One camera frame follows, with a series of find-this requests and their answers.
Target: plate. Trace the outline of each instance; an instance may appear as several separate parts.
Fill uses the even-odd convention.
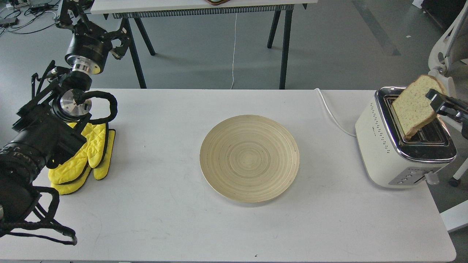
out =
[[[257,203],[277,197],[299,170],[299,150],[281,124],[258,115],[222,121],[205,137],[200,166],[207,182],[230,199]]]

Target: white table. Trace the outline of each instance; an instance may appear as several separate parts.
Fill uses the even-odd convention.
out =
[[[285,11],[285,30],[283,35],[283,49],[281,57],[281,71],[279,76],[279,89],[285,89],[287,61],[289,55],[289,40],[291,36],[291,22],[295,4],[317,3],[318,0],[232,0],[224,4],[213,6],[204,0],[95,0],[91,8],[92,14],[111,14],[114,18],[134,18],[143,36],[146,46],[151,55],[154,55],[153,46],[146,34],[141,22],[142,17],[164,17],[180,15],[213,15],[213,14],[236,14],[246,12],[274,11],[271,24],[270,36],[267,48],[271,48],[275,38],[281,11]],[[136,49],[131,46],[135,69],[141,88],[146,88],[143,73],[139,66]]]
[[[318,0],[230,0],[224,4],[213,6],[205,0],[95,0],[91,13],[94,15],[119,14],[180,9],[293,5],[317,2]]]
[[[358,143],[339,130],[315,90],[110,89],[118,100],[109,175],[62,196],[56,219],[78,245],[0,239],[0,259],[215,262],[448,262],[455,249],[425,183],[389,190],[370,181]],[[373,91],[324,90],[354,131]],[[95,117],[106,105],[93,101]],[[208,131],[232,116],[278,121],[300,168],[261,204],[214,191],[199,166]],[[47,169],[35,181],[48,185]]]

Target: white cable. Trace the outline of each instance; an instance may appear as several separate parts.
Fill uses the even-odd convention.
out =
[[[340,128],[342,131],[344,131],[344,133],[348,134],[349,136],[356,137],[355,134],[352,134],[352,133],[347,132],[347,131],[338,123],[338,121],[335,119],[335,116],[333,116],[333,113],[331,113],[330,108],[328,107],[327,102],[325,101],[325,98],[323,97],[322,92],[320,91],[320,89],[319,89],[319,88],[316,88],[315,90],[318,91],[320,97],[322,98],[323,105],[325,105],[325,108],[327,109],[328,114],[330,114],[330,117],[333,119],[333,121],[334,121],[335,124],[338,126],[338,128]]]
[[[235,22],[234,22],[234,51],[233,51],[233,83],[231,84],[231,88],[233,89],[234,87],[234,54],[235,54],[235,35],[237,31],[237,13],[235,14]]]
[[[52,13],[52,14],[54,14],[54,20],[57,18],[57,14],[56,14],[55,12],[52,12],[52,11],[47,10],[47,11],[44,11],[44,13]]]

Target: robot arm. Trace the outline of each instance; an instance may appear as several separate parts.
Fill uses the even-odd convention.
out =
[[[459,99],[441,94],[435,89],[430,89],[426,98],[431,100],[431,107],[435,113],[447,116],[461,123],[461,134],[468,139],[468,104]]]
[[[85,125],[109,122],[117,115],[117,101],[110,93],[89,91],[91,75],[104,70],[109,52],[121,59],[130,45],[127,30],[123,27],[107,32],[88,20],[81,6],[84,0],[63,0],[60,16],[56,19],[59,28],[73,32],[65,60],[71,68],[55,66],[52,61],[40,79],[37,91],[35,82],[38,74],[31,78],[32,99],[18,111],[20,119],[13,124],[18,135],[0,149],[0,237],[11,234],[36,236],[63,244],[76,244],[75,232],[54,220],[59,204],[59,194],[53,188],[33,186],[44,167],[56,168],[75,155],[86,142],[81,135]],[[79,18],[73,24],[72,17]],[[120,39],[119,47],[112,40]],[[49,85],[42,89],[44,80]],[[110,115],[91,119],[91,98],[109,101]],[[77,122],[74,128],[66,122]],[[40,204],[41,193],[52,195],[49,210]],[[25,219],[33,212],[38,222]],[[12,232],[16,228],[36,230],[55,229],[71,241],[61,241],[47,236]]]

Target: oven mitt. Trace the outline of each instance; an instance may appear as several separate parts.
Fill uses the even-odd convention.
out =
[[[49,170],[51,187],[59,194],[70,194],[83,186],[86,178],[93,170],[95,179],[103,179],[109,170],[112,155],[115,130],[109,130],[108,124],[87,124],[81,134],[86,137],[86,143],[74,157]]]

